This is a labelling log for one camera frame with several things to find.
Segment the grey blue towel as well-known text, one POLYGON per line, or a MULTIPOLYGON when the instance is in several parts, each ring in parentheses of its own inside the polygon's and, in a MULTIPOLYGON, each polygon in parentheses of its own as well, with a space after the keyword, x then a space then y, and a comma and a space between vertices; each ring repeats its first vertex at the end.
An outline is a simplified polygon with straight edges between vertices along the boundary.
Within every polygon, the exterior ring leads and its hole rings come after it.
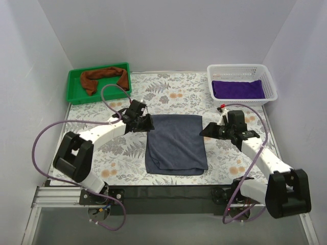
POLYGON ((149 174, 199 176, 208 170, 202 116, 153 115, 147 134, 145 167, 149 174))

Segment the purple towel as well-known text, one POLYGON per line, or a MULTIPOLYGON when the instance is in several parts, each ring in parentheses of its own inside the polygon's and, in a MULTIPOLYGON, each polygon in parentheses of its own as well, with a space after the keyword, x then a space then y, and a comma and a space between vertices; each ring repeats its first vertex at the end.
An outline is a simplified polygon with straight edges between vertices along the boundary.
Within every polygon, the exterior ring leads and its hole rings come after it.
POLYGON ((265 98, 261 80, 253 82, 212 81, 212 88, 214 97, 217 99, 252 100, 265 98))

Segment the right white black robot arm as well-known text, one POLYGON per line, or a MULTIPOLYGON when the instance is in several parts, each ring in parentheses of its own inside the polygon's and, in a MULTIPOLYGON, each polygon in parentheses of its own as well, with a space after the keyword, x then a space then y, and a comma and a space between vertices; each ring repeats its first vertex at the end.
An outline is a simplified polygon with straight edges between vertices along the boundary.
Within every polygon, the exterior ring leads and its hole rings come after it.
POLYGON ((216 189, 214 200, 227 202, 223 216, 228 215, 234 201, 244 199, 264 204, 273 218, 309 213, 312 204, 307 173, 292 168, 267 149, 267 140, 261 140, 256 131, 247 128, 243 111, 228 111, 223 107, 218 111, 221 114, 219 122, 209 123, 200 135, 229 140, 268 180, 263 184, 249 177, 249 171, 246 171, 242 177, 234 179, 230 189, 216 189))

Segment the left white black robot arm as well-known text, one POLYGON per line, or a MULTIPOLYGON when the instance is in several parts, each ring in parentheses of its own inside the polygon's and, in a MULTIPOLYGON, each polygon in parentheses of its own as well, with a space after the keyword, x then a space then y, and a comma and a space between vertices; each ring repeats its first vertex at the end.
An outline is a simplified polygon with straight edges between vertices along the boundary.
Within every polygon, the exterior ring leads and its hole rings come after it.
POLYGON ((106 183, 91 170, 94 151, 109 141, 130 132, 154 130, 150 114, 144 115, 147 105, 132 100, 128 108, 115 113, 104 125, 90 130, 63 136, 55 155, 53 167, 75 183, 94 193, 103 194, 106 183))

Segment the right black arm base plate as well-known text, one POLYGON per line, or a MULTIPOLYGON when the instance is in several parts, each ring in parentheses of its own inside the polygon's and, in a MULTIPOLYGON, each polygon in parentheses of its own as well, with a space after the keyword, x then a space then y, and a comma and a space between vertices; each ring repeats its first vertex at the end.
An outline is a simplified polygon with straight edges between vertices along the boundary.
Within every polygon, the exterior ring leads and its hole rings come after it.
MULTIPOLYGON (((212 189, 211 194, 215 204, 227 204, 233 192, 234 191, 232 190, 232 188, 229 187, 215 187, 212 189)), ((232 203, 233 204, 245 204, 245 203, 258 204, 258 201, 255 201, 253 199, 241 195, 239 191, 236 194, 236 197, 234 198, 232 203)))

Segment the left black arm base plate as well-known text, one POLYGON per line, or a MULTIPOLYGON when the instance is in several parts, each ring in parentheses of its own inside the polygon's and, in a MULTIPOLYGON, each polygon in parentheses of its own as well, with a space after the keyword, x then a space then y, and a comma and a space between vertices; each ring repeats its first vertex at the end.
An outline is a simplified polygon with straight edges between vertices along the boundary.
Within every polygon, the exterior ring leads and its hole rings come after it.
MULTIPOLYGON (((119 188, 109 188, 104 187, 103 190, 100 191, 101 195, 106 195, 111 198, 117 199, 119 202, 123 203, 125 191, 119 188)), ((98 196, 89 191, 82 189, 80 198, 79 198, 80 205, 117 205, 117 201, 112 199, 108 199, 106 197, 98 196)))

